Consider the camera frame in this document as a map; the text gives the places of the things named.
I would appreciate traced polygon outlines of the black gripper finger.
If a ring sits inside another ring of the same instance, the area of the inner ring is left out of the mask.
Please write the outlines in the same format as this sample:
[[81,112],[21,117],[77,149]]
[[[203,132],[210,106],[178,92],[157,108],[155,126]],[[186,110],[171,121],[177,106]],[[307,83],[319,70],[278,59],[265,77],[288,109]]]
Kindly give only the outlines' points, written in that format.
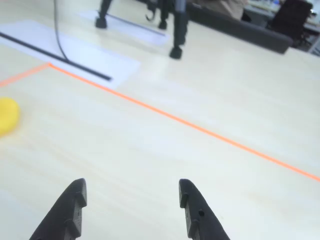
[[205,198],[189,179],[180,179],[179,205],[184,209],[188,238],[192,240],[229,240],[220,221]]
[[87,206],[84,178],[74,180],[59,196],[30,240],[75,240],[82,235],[82,209]]

